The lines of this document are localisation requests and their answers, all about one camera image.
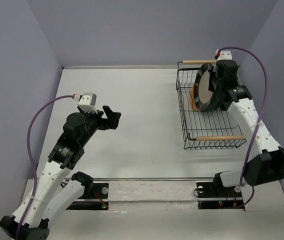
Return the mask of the black wire dish rack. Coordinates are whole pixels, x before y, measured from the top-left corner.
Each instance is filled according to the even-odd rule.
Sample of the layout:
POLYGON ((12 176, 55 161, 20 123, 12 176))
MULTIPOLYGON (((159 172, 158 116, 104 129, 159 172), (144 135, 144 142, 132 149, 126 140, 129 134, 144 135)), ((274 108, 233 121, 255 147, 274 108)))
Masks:
POLYGON ((211 112, 193 110, 190 90, 199 66, 177 62, 176 85, 182 137, 185 150, 233 149, 246 142, 240 126, 220 109, 211 112))

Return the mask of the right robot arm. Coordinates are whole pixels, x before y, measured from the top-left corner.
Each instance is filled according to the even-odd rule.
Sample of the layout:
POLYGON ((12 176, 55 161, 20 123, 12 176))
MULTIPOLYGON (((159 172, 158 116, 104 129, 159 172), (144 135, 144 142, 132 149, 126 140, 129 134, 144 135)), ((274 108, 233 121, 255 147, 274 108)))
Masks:
POLYGON ((218 99, 217 107, 233 117, 249 141, 241 169, 215 174, 212 190, 217 196, 224 196, 231 187, 255 187, 284 179, 284 148, 263 123, 248 88, 239 85, 238 68, 234 60, 222 59, 210 71, 208 89, 218 99))

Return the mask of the dark striped plate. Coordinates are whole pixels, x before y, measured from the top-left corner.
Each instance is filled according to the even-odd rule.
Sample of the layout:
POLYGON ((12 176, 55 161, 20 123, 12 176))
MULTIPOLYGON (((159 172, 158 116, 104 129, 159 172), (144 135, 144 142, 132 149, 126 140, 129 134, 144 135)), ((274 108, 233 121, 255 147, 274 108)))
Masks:
POLYGON ((209 90, 210 76, 214 66, 211 63, 204 63, 197 71, 193 85, 193 100, 196 108, 202 112, 215 111, 219 107, 217 95, 209 90))

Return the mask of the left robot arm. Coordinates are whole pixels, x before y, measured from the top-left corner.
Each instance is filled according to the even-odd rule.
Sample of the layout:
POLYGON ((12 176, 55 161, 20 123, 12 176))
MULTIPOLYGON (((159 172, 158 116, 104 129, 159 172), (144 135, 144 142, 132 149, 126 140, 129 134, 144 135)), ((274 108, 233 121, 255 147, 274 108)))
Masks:
POLYGON ((63 125, 63 133, 48 156, 40 177, 12 215, 0 221, 2 230, 14 240, 45 240, 53 221, 77 198, 92 194, 93 178, 76 172, 70 183, 56 193, 64 178, 84 155, 84 147, 98 130, 115 130, 121 113, 104 105, 102 111, 87 113, 83 110, 70 114, 63 125))

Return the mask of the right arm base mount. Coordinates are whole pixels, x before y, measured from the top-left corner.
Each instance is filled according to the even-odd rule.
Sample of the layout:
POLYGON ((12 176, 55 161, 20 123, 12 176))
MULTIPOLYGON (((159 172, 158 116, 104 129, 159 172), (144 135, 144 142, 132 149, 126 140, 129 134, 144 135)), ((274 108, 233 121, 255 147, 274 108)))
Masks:
POLYGON ((244 203, 239 186, 219 187, 212 181, 197 182, 193 195, 197 198, 199 210, 230 209, 244 203))

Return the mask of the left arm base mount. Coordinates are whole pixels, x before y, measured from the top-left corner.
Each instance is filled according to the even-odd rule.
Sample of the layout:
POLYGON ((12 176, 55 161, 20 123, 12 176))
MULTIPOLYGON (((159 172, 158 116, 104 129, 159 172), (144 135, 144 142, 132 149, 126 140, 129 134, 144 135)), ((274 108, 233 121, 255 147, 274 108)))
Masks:
POLYGON ((73 211, 107 211, 109 209, 109 183, 94 182, 91 190, 76 199, 67 210, 73 211))

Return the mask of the woven bamboo plate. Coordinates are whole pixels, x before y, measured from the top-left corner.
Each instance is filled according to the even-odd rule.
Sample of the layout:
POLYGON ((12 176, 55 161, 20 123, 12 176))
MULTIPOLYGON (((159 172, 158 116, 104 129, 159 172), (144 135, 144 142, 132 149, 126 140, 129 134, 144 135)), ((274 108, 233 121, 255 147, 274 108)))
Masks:
POLYGON ((195 83, 195 84, 192 86, 192 88, 191 88, 191 90, 190 90, 190 97, 189 97, 190 105, 192 106, 192 109, 193 109, 194 111, 198 111, 198 110, 199 110, 199 109, 197 108, 196 104, 195 104, 195 98, 194 98, 194 90, 195 90, 195 88, 197 88, 197 87, 198 87, 198 84, 197 84, 197 83, 195 83))

